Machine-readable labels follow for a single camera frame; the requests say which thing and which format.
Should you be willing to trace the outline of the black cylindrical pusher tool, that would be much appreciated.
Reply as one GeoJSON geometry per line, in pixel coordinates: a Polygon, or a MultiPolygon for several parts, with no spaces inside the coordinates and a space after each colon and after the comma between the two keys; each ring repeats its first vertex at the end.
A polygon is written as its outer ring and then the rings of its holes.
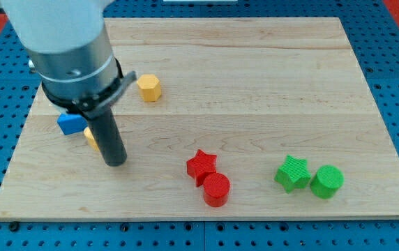
{"type": "Polygon", "coordinates": [[[108,108],[99,116],[87,119],[87,124],[105,164],[110,167],[122,165],[127,160],[127,152],[112,110],[108,108]]]}

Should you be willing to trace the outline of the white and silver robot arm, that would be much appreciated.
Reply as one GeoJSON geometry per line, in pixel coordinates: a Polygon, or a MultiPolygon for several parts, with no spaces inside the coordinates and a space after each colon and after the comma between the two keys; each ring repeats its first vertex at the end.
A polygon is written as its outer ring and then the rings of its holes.
{"type": "Polygon", "coordinates": [[[111,106],[136,79],[124,74],[107,34],[110,0],[1,0],[1,6],[41,78],[48,100],[82,116],[105,163],[122,165],[126,148],[111,106]]]}

